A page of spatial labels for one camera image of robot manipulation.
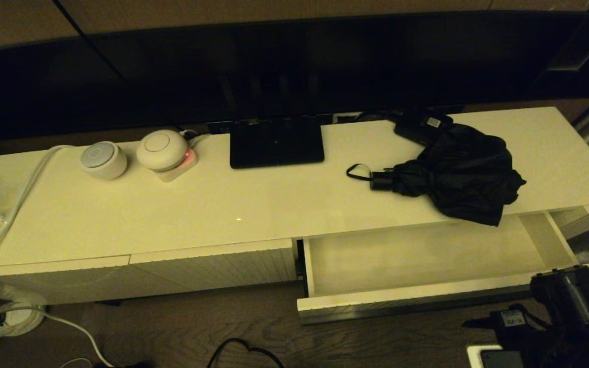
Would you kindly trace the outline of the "white ribbed pull-out drawer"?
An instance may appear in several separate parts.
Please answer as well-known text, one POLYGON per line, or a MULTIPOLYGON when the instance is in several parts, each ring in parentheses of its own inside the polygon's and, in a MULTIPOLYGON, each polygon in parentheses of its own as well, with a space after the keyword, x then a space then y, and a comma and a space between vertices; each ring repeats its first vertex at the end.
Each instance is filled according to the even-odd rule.
POLYGON ((304 325, 527 298, 534 275, 579 261, 552 216, 454 221, 306 239, 304 325))

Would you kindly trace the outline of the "black folding umbrella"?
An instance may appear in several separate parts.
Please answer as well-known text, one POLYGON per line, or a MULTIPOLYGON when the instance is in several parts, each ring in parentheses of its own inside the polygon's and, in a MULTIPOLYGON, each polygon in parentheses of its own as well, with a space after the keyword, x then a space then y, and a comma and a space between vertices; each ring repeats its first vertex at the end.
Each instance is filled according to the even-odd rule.
POLYGON ((514 170, 504 139, 465 124, 451 124, 414 160, 346 176, 369 182, 373 191, 416 198, 426 195, 440 213, 488 226, 498 226, 504 207, 514 203, 526 180, 514 170))

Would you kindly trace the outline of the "white TV cabinet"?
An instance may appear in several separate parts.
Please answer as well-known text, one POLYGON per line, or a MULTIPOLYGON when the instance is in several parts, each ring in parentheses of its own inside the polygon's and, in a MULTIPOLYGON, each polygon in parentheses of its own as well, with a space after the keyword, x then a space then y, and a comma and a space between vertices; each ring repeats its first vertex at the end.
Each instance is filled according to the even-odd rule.
MULTIPOLYGON (((458 114, 456 123, 502 137, 514 169, 526 180, 507 215, 559 210, 589 214, 589 146, 557 109, 458 114)), ((196 146, 198 165, 161 181, 121 143, 129 165, 103 181, 79 165, 84 147, 64 148, 45 166, 0 244, 0 266, 170 251, 289 238, 297 240, 376 229, 460 221, 441 214, 427 196, 372 191, 346 177, 362 163, 382 170, 418 156, 421 147, 393 133, 388 121, 322 129, 325 160, 313 165, 234 170, 230 137, 196 146)), ((182 292, 178 285, 129 264, 133 297, 182 292)))

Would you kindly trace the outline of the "black set-top box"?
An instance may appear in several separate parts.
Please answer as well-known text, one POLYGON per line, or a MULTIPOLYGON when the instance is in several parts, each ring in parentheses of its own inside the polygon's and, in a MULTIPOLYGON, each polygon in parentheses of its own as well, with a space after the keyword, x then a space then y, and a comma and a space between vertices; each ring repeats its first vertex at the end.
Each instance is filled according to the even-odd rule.
POLYGON ((454 125, 448 116, 428 109, 407 109, 389 114, 394 133, 417 144, 428 146, 454 125))

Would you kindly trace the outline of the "black flat television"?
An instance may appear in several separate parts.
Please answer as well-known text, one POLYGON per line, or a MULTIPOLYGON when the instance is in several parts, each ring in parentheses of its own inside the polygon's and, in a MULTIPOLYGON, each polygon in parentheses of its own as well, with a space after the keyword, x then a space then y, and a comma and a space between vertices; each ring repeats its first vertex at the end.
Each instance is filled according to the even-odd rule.
POLYGON ((0 140, 411 102, 589 98, 579 15, 439 13, 123 31, 0 50, 0 140))

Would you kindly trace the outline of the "white power strip red light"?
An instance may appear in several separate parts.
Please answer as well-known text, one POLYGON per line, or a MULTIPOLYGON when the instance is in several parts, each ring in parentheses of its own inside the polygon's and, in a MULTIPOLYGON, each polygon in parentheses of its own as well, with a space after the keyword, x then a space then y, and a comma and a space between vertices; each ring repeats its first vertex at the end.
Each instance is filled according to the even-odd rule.
POLYGON ((200 142, 206 140, 210 136, 210 133, 204 133, 194 136, 190 139, 186 139, 188 150, 183 156, 183 160, 178 163, 178 165, 174 165, 168 170, 154 171, 154 174, 163 182, 171 182, 183 175, 188 170, 192 169, 194 166, 198 165, 199 155, 195 148, 200 142))

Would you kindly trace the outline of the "white dome-shaped device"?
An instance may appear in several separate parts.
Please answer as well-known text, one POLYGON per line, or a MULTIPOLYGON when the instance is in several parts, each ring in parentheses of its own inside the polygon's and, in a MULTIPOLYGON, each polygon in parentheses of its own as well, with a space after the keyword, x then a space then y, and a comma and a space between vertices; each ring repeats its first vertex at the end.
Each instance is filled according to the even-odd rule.
POLYGON ((180 165, 189 149, 189 143, 180 133, 164 129, 149 133, 140 140, 136 157, 141 166, 162 172, 180 165))

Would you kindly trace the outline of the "white speaker with grey top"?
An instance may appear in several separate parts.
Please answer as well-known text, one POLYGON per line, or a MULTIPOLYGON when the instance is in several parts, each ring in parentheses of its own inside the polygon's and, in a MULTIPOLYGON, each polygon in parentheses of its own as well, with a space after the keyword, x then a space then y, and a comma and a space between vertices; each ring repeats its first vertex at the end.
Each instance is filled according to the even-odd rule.
POLYGON ((102 141, 88 146, 80 155, 80 166, 91 177, 112 181, 128 168, 128 157, 114 142, 102 141))

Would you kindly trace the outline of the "white curved cabinet front panel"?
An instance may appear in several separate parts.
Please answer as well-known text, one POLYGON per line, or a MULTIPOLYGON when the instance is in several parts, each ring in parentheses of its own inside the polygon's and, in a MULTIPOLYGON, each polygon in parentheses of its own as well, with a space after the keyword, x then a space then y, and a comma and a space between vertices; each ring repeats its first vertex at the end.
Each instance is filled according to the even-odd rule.
POLYGON ((134 296, 128 256, 0 266, 0 298, 59 305, 134 296))

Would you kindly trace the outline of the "white sneaker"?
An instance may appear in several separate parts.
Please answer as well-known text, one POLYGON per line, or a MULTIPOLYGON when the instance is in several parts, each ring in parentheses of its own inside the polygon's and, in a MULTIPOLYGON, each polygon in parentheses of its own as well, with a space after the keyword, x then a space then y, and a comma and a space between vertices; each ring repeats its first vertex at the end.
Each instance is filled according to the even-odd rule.
POLYGON ((35 310, 15 310, 0 313, 0 339, 19 337, 37 328, 44 315, 35 310))

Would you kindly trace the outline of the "black TV base plate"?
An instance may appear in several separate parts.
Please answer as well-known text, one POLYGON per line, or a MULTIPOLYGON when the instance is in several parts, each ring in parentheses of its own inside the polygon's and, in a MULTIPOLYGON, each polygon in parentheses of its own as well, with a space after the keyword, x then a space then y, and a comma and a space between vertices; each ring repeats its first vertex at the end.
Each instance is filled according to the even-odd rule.
POLYGON ((300 116, 234 124, 230 130, 233 169, 321 163, 325 151, 321 125, 300 116))

